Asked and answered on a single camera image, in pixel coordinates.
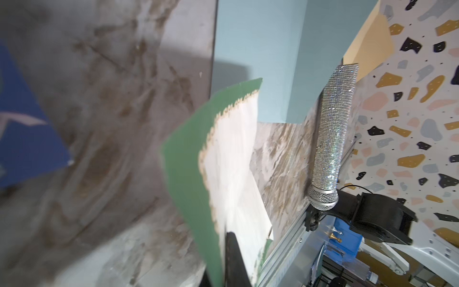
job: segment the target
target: black cable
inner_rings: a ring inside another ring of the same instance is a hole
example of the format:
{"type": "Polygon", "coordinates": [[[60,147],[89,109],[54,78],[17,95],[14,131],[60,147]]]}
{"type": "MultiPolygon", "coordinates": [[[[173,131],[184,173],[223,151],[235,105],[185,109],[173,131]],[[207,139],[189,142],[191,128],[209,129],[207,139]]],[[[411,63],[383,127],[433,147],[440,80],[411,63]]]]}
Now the black cable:
{"type": "Polygon", "coordinates": [[[345,188],[345,187],[351,187],[351,186],[360,187],[360,188],[365,189],[365,190],[368,191],[369,193],[372,193],[370,190],[366,189],[365,187],[363,187],[363,186],[357,186],[357,185],[355,185],[355,184],[351,184],[351,185],[348,185],[348,186],[343,186],[342,188],[340,188],[340,190],[343,190],[343,188],[345,188]]]}

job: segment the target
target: black object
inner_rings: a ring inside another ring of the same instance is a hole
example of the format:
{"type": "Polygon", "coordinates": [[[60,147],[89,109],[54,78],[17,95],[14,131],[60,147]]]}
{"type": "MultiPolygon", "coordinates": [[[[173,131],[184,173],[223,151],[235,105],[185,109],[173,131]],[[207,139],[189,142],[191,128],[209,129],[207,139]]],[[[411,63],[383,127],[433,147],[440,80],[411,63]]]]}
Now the black object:
{"type": "Polygon", "coordinates": [[[413,50],[417,54],[417,53],[419,53],[421,48],[422,48],[422,45],[419,42],[416,42],[415,40],[411,39],[410,37],[407,37],[405,42],[403,43],[402,47],[400,48],[400,51],[413,50]]]}
{"type": "Polygon", "coordinates": [[[357,180],[361,180],[361,179],[365,176],[365,174],[367,174],[366,171],[359,172],[359,173],[358,173],[358,177],[357,177],[356,179],[357,179],[357,180]]]}
{"type": "Polygon", "coordinates": [[[420,186],[423,186],[427,181],[428,181],[428,179],[426,177],[418,179],[418,182],[419,182],[420,186]]]}
{"type": "MultiPolygon", "coordinates": [[[[225,287],[252,287],[247,276],[241,250],[237,243],[236,234],[226,233],[225,240],[225,287]]],[[[212,287],[207,271],[202,276],[199,287],[212,287]]]]}
{"type": "Polygon", "coordinates": [[[418,146],[419,149],[425,150],[425,151],[432,147],[431,145],[426,144],[423,141],[418,142],[416,145],[418,146]]]}
{"type": "Polygon", "coordinates": [[[394,93],[394,101],[398,101],[402,98],[403,92],[394,93]]]}
{"type": "Polygon", "coordinates": [[[454,76],[451,79],[451,84],[459,84],[459,66],[456,68],[456,72],[454,72],[454,76]]]}
{"type": "Polygon", "coordinates": [[[358,186],[358,185],[355,185],[355,184],[349,184],[348,186],[343,186],[342,188],[340,188],[340,190],[343,190],[344,188],[346,188],[346,187],[351,187],[351,186],[356,186],[356,187],[365,189],[365,190],[368,191],[369,193],[373,193],[373,192],[372,192],[371,190],[369,190],[368,188],[363,187],[363,186],[358,186]]]}
{"type": "MultiPolygon", "coordinates": [[[[343,266],[339,265],[335,261],[331,260],[326,255],[323,257],[323,260],[322,260],[322,268],[328,270],[331,274],[335,275],[336,277],[346,280],[346,283],[349,286],[352,286],[352,287],[374,286],[371,283],[369,284],[369,282],[366,281],[365,279],[362,280],[361,278],[355,276],[352,272],[350,272],[343,266]]],[[[327,279],[329,279],[327,284],[330,284],[332,279],[330,278],[327,278],[327,279]]]]}
{"type": "Polygon", "coordinates": [[[372,126],[371,129],[369,129],[367,131],[368,131],[369,135],[383,135],[384,134],[384,130],[383,129],[379,129],[375,125],[372,126]]]}
{"type": "Polygon", "coordinates": [[[455,154],[449,157],[449,162],[450,163],[457,163],[459,162],[459,154],[455,154]]]}
{"type": "Polygon", "coordinates": [[[329,287],[346,287],[347,281],[341,277],[335,277],[331,280],[329,287]]]}
{"type": "Polygon", "coordinates": [[[455,179],[454,177],[451,177],[446,174],[438,174],[440,176],[440,180],[438,182],[438,185],[441,188],[445,188],[448,186],[456,186],[459,183],[459,180],[455,179]]]}
{"type": "Polygon", "coordinates": [[[443,51],[445,48],[446,48],[446,42],[445,41],[440,42],[440,43],[436,43],[436,44],[433,45],[433,52],[434,53],[439,53],[439,52],[443,51]]]}
{"type": "Polygon", "coordinates": [[[362,193],[354,196],[338,190],[338,203],[327,211],[306,209],[306,230],[317,228],[319,217],[332,215],[349,224],[352,231],[375,242],[411,245],[408,237],[411,222],[418,221],[416,214],[395,199],[381,195],[362,193]]]}
{"type": "Polygon", "coordinates": [[[409,0],[408,5],[405,7],[405,11],[411,10],[418,0],[409,0]]]}
{"type": "Polygon", "coordinates": [[[443,221],[450,221],[450,222],[459,222],[459,218],[457,218],[456,216],[452,216],[452,215],[448,215],[448,214],[442,214],[442,213],[438,213],[438,212],[435,212],[434,213],[439,220],[443,220],[443,221]]]}
{"type": "Polygon", "coordinates": [[[401,204],[405,204],[406,199],[405,198],[397,198],[397,201],[400,202],[401,204]]]}

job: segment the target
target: blue panel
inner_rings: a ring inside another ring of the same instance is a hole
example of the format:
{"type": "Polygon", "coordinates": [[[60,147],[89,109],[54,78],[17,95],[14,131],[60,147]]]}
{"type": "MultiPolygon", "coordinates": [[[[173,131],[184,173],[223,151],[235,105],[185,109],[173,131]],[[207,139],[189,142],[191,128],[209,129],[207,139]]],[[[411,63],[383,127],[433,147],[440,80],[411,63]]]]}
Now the blue panel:
{"type": "Polygon", "coordinates": [[[0,187],[67,166],[70,154],[0,45],[0,187]]]}
{"type": "Polygon", "coordinates": [[[284,123],[306,0],[219,0],[212,93],[263,78],[258,120],[284,123]]]}
{"type": "Polygon", "coordinates": [[[258,120],[302,123],[377,0],[219,0],[212,93],[263,78],[258,120]]]}
{"type": "Polygon", "coordinates": [[[288,123],[304,121],[376,2],[308,1],[286,118],[288,123]]]}

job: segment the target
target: gray floor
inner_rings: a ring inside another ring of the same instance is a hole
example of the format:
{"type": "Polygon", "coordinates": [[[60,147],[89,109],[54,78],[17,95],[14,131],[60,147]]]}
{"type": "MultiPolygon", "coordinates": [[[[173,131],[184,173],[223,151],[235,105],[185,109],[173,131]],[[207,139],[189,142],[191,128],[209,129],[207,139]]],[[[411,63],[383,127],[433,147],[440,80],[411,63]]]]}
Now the gray floor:
{"type": "MultiPolygon", "coordinates": [[[[215,5],[0,4],[0,38],[75,161],[1,194],[1,286],[200,281],[204,264],[164,187],[157,152],[209,98],[215,5]]],[[[251,169],[273,246],[307,205],[314,127],[314,111],[303,125],[259,124],[251,169]]]]}

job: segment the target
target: microphone grille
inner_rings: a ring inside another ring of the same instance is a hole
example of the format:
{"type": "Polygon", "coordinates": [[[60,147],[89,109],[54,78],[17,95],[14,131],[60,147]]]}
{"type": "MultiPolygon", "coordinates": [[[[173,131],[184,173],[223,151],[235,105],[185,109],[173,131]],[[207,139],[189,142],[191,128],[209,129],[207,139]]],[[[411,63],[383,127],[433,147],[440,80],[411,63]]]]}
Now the microphone grille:
{"type": "Polygon", "coordinates": [[[338,192],[336,189],[332,193],[321,193],[310,186],[308,197],[312,206],[322,211],[332,209],[338,202],[338,192]]]}

